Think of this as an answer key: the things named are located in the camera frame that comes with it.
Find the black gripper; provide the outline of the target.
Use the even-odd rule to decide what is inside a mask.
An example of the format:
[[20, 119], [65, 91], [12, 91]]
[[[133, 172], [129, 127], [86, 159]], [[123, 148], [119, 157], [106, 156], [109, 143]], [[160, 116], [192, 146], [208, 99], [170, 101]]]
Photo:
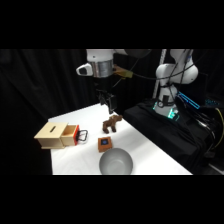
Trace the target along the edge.
[[116, 96], [112, 93], [113, 81], [111, 77], [106, 78], [95, 78], [94, 85], [96, 89], [96, 95], [99, 99], [100, 105], [106, 105], [110, 112], [116, 109]]

